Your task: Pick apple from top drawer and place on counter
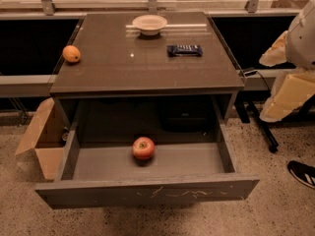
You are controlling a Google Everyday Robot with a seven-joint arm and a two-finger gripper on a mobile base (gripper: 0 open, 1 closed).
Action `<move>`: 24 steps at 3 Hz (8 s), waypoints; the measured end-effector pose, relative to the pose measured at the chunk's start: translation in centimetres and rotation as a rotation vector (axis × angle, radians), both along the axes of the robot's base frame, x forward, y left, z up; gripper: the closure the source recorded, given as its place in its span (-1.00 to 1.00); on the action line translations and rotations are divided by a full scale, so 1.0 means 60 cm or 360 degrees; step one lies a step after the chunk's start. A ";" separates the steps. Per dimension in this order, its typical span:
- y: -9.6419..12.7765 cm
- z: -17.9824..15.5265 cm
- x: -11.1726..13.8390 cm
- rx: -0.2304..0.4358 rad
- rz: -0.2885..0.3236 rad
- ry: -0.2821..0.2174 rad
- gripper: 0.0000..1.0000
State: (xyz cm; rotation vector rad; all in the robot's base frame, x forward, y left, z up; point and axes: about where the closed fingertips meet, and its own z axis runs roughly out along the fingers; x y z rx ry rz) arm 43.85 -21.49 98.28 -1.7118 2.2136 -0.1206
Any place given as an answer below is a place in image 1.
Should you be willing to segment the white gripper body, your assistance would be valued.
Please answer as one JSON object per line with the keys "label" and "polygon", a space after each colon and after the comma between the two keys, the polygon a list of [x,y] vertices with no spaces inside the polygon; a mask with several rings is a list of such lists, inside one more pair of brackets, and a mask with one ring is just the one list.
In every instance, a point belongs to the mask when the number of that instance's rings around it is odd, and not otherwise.
{"label": "white gripper body", "polygon": [[285,55],[296,67],[315,69],[315,0],[309,0],[291,22]]}

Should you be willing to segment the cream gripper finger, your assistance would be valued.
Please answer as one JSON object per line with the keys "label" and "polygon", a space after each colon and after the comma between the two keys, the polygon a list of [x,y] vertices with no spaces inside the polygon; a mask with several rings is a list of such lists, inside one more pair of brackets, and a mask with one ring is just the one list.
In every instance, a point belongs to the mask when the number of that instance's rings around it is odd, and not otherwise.
{"label": "cream gripper finger", "polygon": [[288,62],[288,36],[289,31],[285,30],[262,54],[259,63],[263,66],[274,67]]}
{"label": "cream gripper finger", "polygon": [[306,70],[280,72],[266,100],[260,119],[278,122],[315,94],[315,73]]}

